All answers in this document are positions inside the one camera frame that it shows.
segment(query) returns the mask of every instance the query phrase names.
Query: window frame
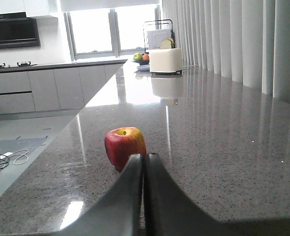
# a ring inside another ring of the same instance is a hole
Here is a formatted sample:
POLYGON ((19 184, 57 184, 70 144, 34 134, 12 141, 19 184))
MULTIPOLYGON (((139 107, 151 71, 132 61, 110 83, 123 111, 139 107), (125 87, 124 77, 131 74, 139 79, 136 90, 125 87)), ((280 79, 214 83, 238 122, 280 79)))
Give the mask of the window frame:
MULTIPOLYGON (((70 12, 64 13, 68 46, 70 50, 70 58, 72 61, 75 61, 78 59, 88 59, 88 58, 98 58, 98 57, 119 57, 119 56, 125 56, 125 55, 132 55, 134 53, 143 53, 145 51, 144 47, 137 48, 137 49, 121 50, 118 17, 117 17, 117 12, 115 11, 115 8, 110 8, 108 17, 109 17, 109 25, 110 25, 112 51, 76 53, 76 45, 75 45, 75 40, 74 40, 74 35, 73 35, 70 12)), ((160 20, 160 17, 161 17, 160 5, 157 4, 155 7, 155 20, 160 20)))

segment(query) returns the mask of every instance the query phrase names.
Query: cable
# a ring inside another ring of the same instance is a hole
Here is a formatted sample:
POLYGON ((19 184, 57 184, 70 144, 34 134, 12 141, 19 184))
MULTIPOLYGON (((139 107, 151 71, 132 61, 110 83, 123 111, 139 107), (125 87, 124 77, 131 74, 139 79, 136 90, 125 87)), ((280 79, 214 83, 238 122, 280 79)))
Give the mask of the cable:
POLYGON ((15 151, 15 152, 13 152, 10 156, 9 156, 9 158, 11 158, 11 157, 13 157, 13 156, 18 156, 14 161, 13 161, 13 164, 15 165, 15 166, 19 166, 19 165, 22 165, 22 164, 25 164, 28 160, 29 160, 29 157, 26 155, 26 154, 28 154, 29 153, 29 150, 27 150, 27 149, 22 149, 22 150, 19 150, 19 151, 15 151), (23 157, 23 156, 25 156, 26 157, 26 160, 25 161, 23 161, 23 162, 21 162, 21 163, 16 163, 16 161, 17 160, 19 160, 21 157, 23 157))
POLYGON ((22 165, 22 164, 25 164, 28 160, 29 160, 29 157, 27 156, 27 154, 29 153, 29 150, 27 149, 22 149, 22 150, 19 150, 19 151, 15 151, 13 152, 12 154, 10 154, 9 156, 7 155, 4 155, 4 154, 0 154, 0 156, 2 156, 2 158, 0 158, 0 169, 4 169, 5 167, 9 166, 9 162, 10 162, 10 158, 13 157, 13 156, 18 156, 14 161, 13 161, 13 164, 15 166, 19 166, 19 165, 22 165), (22 157, 26 157, 26 160, 21 162, 21 163, 17 163, 17 161, 22 158, 22 157))
POLYGON ((3 168, 9 166, 10 158, 9 158, 9 156, 4 155, 4 154, 0 154, 0 156, 4 156, 5 157, 5 158, 0 158, 0 169, 2 170, 3 168))
POLYGON ((186 65, 186 66, 183 66, 183 67, 193 67, 193 66, 198 66, 198 65, 186 65))

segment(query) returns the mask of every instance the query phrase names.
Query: floor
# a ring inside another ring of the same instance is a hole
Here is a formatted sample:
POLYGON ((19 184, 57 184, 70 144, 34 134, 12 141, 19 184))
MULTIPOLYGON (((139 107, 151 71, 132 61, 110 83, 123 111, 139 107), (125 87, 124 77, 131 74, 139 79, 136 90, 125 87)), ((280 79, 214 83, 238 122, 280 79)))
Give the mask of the floor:
POLYGON ((39 156, 41 152, 54 140, 58 133, 76 115, 62 115, 53 117, 24 118, 14 120, 0 120, 0 143, 4 140, 23 140, 46 138, 42 144, 28 153, 28 161, 23 165, 13 165, 0 172, 0 196, 19 177, 19 175, 39 156))

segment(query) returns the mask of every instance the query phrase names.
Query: gas stove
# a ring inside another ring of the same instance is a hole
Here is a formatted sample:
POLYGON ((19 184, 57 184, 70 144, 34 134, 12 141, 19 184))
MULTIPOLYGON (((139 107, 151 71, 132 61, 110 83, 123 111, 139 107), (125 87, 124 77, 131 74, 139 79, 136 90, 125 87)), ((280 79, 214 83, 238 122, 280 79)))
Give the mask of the gas stove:
POLYGON ((33 66, 33 65, 37 65, 37 64, 31 64, 31 61, 17 62, 17 65, 15 66, 10 66, 10 65, 6 65, 5 63, 2 63, 0 64, 0 69, 11 68, 11 67, 26 67, 26 66, 33 66))

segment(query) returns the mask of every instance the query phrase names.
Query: upper cabinet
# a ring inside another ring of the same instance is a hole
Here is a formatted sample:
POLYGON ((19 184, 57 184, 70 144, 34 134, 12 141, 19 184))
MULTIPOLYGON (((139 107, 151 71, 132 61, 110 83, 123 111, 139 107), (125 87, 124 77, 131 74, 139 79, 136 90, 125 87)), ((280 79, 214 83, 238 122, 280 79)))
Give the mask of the upper cabinet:
POLYGON ((0 0, 0 14, 24 12, 23 0, 0 0))
POLYGON ((56 0, 0 0, 0 14, 25 12, 27 17, 57 17, 56 0))
POLYGON ((57 17, 56 0, 24 0, 27 17, 57 17))

